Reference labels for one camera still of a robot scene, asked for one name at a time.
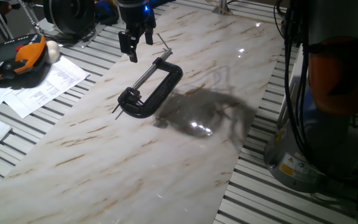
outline metal grating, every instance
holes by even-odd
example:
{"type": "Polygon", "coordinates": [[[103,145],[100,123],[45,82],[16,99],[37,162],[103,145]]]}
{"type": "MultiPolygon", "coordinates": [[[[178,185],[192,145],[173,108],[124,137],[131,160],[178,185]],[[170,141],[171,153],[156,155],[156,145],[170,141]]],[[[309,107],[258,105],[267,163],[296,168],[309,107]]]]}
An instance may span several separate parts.
{"type": "MultiPolygon", "coordinates": [[[[230,5],[232,12],[255,20],[274,22],[273,7],[243,1],[230,5]]],[[[204,0],[177,0],[155,9],[158,18],[169,6],[196,7],[212,11],[214,3],[204,0]]],[[[11,125],[8,137],[0,143],[0,181],[43,138],[55,123],[107,72],[121,57],[118,32],[124,26],[106,27],[84,49],[67,47],[62,55],[89,72],[89,76],[39,110],[21,119],[8,105],[0,105],[0,120],[11,125]]],[[[296,55],[298,49],[292,49],[296,55]]],[[[291,58],[291,67],[295,57],[291,58]]],[[[354,223],[354,191],[347,200],[324,195],[295,192],[275,180],[263,162],[264,147],[277,132],[276,122],[284,97],[284,50],[272,73],[262,102],[252,123],[244,148],[234,169],[215,223],[354,223]],[[335,205],[316,198],[332,200],[335,205]]]]}

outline warning label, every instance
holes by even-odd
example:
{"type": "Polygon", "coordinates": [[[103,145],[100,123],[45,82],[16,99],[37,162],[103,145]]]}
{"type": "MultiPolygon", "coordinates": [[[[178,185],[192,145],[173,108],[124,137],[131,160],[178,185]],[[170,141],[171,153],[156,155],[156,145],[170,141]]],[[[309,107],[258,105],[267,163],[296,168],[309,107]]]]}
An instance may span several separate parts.
{"type": "Polygon", "coordinates": [[[297,180],[312,184],[317,181],[319,176],[307,163],[288,153],[285,154],[280,164],[280,170],[297,180]]]}

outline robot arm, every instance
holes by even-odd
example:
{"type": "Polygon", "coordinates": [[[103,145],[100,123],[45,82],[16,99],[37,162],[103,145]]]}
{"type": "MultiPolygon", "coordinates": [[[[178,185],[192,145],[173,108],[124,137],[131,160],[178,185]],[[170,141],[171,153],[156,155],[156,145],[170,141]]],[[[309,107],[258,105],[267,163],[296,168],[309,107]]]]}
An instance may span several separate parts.
{"type": "Polygon", "coordinates": [[[126,30],[118,33],[121,52],[136,63],[136,46],[141,35],[145,34],[146,44],[153,45],[154,12],[148,0],[117,0],[117,4],[120,16],[126,23],[126,30]]]}

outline marble surface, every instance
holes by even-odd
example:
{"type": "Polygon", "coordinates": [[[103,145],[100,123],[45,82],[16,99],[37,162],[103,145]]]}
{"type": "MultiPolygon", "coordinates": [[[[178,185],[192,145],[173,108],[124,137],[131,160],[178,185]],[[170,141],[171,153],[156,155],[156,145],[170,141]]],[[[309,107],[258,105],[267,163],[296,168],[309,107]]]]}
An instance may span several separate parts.
{"type": "MultiPolygon", "coordinates": [[[[155,116],[117,97],[163,53],[142,38],[0,183],[3,223],[212,223],[283,41],[273,24],[173,7],[157,20],[183,78],[155,116]]],[[[166,73],[140,88],[144,99],[166,73]]]]}

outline black c-clamp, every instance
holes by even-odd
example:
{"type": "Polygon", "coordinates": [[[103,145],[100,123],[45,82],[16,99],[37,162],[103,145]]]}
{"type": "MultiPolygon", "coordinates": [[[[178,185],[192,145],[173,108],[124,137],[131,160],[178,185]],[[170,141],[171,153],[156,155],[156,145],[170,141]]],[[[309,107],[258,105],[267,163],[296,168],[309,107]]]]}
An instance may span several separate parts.
{"type": "Polygon", "coordinates": [[[147,118],[153,115],[165,99],[167,99],[168,95],[183,76],[183,71],[178,65],[165,61],[171,54],[172,50],[168,49],[161,57],[155,59],[153,65],[142,75],[134,86],[126,88],[124,92],[121,93],[118,97],[118,106],[120,106],[125,113],[134,118],[147,118]],[[142,102],[140,100],[140,91],[137,89],[150,78],[157,69],[168,72],[168,75],[147,100],[142,102]]]}

